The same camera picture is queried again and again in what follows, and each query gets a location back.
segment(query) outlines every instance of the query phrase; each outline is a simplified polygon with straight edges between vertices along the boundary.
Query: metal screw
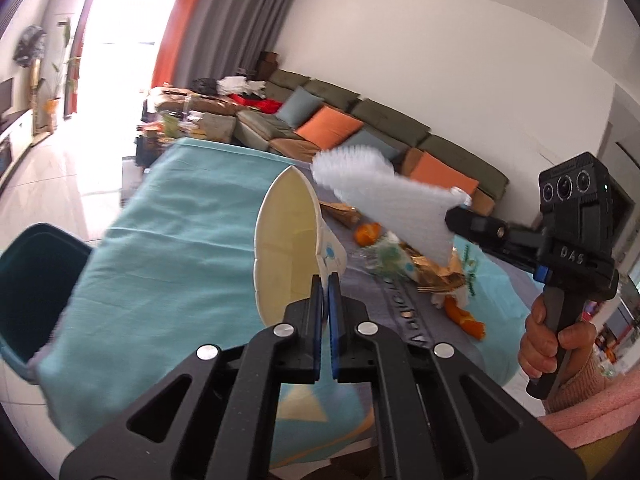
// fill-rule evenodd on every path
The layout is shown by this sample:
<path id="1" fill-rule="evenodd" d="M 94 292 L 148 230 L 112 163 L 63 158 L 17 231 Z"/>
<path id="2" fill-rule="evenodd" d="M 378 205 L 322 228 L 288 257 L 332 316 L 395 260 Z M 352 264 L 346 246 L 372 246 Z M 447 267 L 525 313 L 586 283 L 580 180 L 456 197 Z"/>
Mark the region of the metal screw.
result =
<path id="1" fill-rule="evenodd" d="M 438 343 L 433 348 L 433 353 L 441 359 L 449 359 L 450 357 L 453 357 L 453 354 L 455 354 L 455 350 L 449 343 Z"/>
<path id="2" fill-rule="evenodd" d="M 293 328 L 289 323 L 280 323 L 273 327 L 273 333 L 278 337 L 289 337 L 293 334 L 295 328 Z"/>
<path id="3" fill-rule="evenodd" d="M 364 321 L 358 325 L 358 332 L 362 335 L 374 335 L 378 331 L 378 326 L 370 321 Z"/>
<path id="4" fill-rule="evenodd" d="M 196 350 L 196 355 L 203 361 L 209 361 L 218 355 L 218 349 L 213 345 L 203 345 Z"/>

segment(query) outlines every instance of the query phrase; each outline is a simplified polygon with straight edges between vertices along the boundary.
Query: gold foil wrapper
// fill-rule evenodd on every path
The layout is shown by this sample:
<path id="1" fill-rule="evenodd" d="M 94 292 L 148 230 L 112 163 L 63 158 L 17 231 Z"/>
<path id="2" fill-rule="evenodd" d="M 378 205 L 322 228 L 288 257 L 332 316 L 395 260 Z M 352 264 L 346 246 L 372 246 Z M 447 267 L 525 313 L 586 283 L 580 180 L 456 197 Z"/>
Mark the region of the gold foil wrapper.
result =
<path id="1" fill-rule="evenodd" d="M 447 267 L 441 267 L 409 246 L 404 250 L 407 251 L 418 270 L 419 292 L 451 292 L 465 285 L 465 273 L 455 248 Z"/>
<path id="2" fill-rule="evenodd" d="M 320 201 L 320 208 L 349 229 L 356 227 L 362 219 L 362 213 L 348 204 Z"/>

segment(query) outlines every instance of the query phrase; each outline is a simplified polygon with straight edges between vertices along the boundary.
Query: teal chair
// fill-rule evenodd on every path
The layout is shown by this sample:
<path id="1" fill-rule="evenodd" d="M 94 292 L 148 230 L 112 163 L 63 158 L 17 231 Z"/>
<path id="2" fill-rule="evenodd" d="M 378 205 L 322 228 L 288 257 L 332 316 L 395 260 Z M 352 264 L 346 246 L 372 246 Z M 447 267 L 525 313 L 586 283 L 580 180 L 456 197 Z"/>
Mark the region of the teal chair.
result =
<path id="1" fill-rule="evenodd" d="M 91 247 L 50 224 L 23 231 L 0 254 L 0 354 L 24 380 L 66 307 Z"/>

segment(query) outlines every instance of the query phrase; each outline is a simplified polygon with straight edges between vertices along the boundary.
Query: light blue pillow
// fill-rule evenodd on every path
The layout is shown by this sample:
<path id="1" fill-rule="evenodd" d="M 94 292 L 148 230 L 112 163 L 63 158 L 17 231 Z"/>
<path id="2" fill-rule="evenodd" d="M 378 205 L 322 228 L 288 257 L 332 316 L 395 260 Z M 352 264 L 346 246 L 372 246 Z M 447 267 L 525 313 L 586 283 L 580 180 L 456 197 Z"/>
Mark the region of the light blue pillow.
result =
<path id="1" fill-rule="evenodd" d="M 295 130 L 306 123 L 323 104 L 323 99 L 310 94 L 302 86 L 299 86 L 275 115 Z"/>
<path id="2" fill-rule="evenodd" d="M 372 148 L 376 148 L 387 160 L 392 160 L 398 154 L 403 151 L 400 147 L 390 146 L 387 144 L 380 136 L 384 134 L 379 133 L 379 136 L 374 135 L 369 131 L 368 126 L 363 126 L 359 131 L 353 134 L 349 139 L 345 140 L 341 145 L 342 146 L 371 146 Z"/>

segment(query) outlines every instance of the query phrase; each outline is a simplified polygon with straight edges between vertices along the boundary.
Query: television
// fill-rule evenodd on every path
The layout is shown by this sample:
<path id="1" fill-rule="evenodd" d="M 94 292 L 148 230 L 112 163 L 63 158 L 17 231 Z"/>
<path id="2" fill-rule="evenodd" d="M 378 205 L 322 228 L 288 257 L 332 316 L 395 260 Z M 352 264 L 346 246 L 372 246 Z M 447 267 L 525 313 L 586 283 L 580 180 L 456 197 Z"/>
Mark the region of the television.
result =
<path id="1" fill-rule="evenodd" d="M 0 83 L 0 118 L 12 106 L 14 94 L 14 79 L 7 79 Z"/>

